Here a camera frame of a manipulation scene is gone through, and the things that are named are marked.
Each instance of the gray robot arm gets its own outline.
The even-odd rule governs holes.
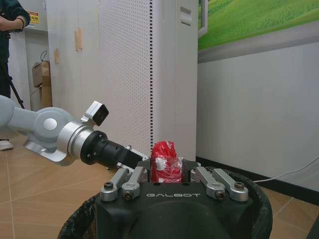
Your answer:
[[[61,166],[81,159],[86,164],[135,168],[148,157],[108,140],[105,133],[94,131],[109,114],[105,105],[94,101],[80,120],[65,110],[45,108],[32,112],[18,108],[15,102],[0,96],[0,138],[18,133],[27,136],[24,147]]]

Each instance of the red object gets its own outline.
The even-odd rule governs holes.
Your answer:
[[[152,150],[152,182],[180,183],[181,159],[177,157],[174,143],[161,141]]]

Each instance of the tile floor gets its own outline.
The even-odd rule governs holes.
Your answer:
[[[63,223],[114,171],[75,161],[50,163],[12,140],[15,149],[0,152],[0,239],[56,239]],[[305,239],[319,207],[264,189],[273,208],[271,239]]]

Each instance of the black cylindrical joint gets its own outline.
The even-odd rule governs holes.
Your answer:
[[[85,140],[81,149],[81,160],[89,165],[99,163],[106,167],[115,167],[125,148],[109,141],[105,133],[95,131]]]

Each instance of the tripod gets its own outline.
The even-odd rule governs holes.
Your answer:
[[[23,100],[20,98],[18,92],[16,91],[16,88],[15,88],[13,82],[12,82],[12,77],[9,76],[9,72],[8,72],[8,70],[6,69],[6,67],[3,66],[2,64],[0,64],[0,65],[1,65],[1,67],[2,67],[3,72],[5,72],[5,74],[6,74],[6,76],[0,76],[0,79],[1,79],[1,80],[2,80],[2,79],[3,79],[3,80],[8,80],[9,85],[10,85],[10,87],[12,88],[12,91],[14,92],[16,99],[18,100],[18,102],[19,102],[21,108],[24,109]]]

